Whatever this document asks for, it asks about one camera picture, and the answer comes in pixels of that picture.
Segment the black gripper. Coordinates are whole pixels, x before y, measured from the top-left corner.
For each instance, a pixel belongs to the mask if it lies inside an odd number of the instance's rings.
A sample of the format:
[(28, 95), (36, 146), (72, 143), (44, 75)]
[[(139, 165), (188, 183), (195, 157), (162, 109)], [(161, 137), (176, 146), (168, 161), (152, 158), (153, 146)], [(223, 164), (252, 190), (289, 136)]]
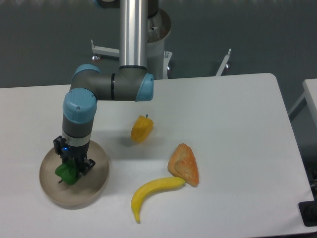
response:
[(62, 136), (53, 140), (55, 153), (60, 156), (62, 163), (74, 160), (81, 176), (85, 176), (96, 164), (94, 160), (87, 158), (89, 143), (82, 146), (71, 146), (66, 143), (66, 138)]

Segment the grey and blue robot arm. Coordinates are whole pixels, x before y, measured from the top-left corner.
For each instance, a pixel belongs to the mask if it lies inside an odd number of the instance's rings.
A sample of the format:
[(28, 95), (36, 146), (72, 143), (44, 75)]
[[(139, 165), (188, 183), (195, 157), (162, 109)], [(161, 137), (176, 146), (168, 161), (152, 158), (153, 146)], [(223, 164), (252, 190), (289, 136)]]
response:
[(154, 76), (147, 71), (148, 1), (120, 1), (119, 73), (102, 76), (91, 64), (79, 66), (66, 93), (62, 109), (62, 135), (54, 141), (62, 164), (76, 178), (86, 175), (95, 162), (87, 157), (98, 101), (150, 101), (154, 96)]

